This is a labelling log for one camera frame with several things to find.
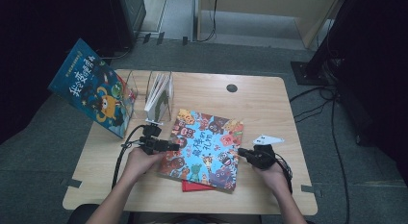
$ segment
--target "floor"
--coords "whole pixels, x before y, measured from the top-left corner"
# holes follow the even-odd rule
[[[181,40],[183,37],[188,37],[189,40],[196,40],[192,16],[194,0],[144,0],[144,2],[147,13],[141,28],[142,36],[150,33],[152,37],[158,37],[159,33],[165,33],[164,38],[167,39]],[[211,33],[213,14],[214,12],[209,11],[202,12],[200,39],[205,39]],[[146,25],[151,24],[157,27],[147,29],[150,26]],[[292,17],[216,12],[216,25],[215,35],[207,42],[293,50],[306,49]],[[309,50],[318,49],[330,25],[331,21],[328,20],[308,48]]]

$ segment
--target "colorful book cover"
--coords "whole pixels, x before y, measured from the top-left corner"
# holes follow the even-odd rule
[[[191,191],[201,191],[201,190],[212,190],[215,189],[214,187],[210,187],[203,184],[193,183],[187,180],[183,180],[181,182],[183,192],[191,192]]]
[[[161,174],[211,187],[234,190],[242,122],[201,112],[180,110],[171,131],[179,151],[169,151]]]
[[[48,89],[124,138],[136,95],[82,39],[75,43]]]

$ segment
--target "white book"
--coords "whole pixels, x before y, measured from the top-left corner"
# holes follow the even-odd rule
[[[159,123],[165,112],[169,109],[171,96],[171,74],[158,73],[144,107],[147,120]]]

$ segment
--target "person's right hand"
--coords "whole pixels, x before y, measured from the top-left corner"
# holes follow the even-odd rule
[[[252,168],[255,172],[261,175],[265,184],[272,190],[273,194],[286,191],[290,193],[283,170],[277,162],[266,170],[261,170],[254,166],[252,166]]]

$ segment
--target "red book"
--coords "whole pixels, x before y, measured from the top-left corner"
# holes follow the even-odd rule
[[[182,185],[183,192],[215,189],[214,187],[210,187],[210,186],[206,186],[206,185],[198,184],[198,183],[192,183],[187,180],[182,180],[181,185]]]

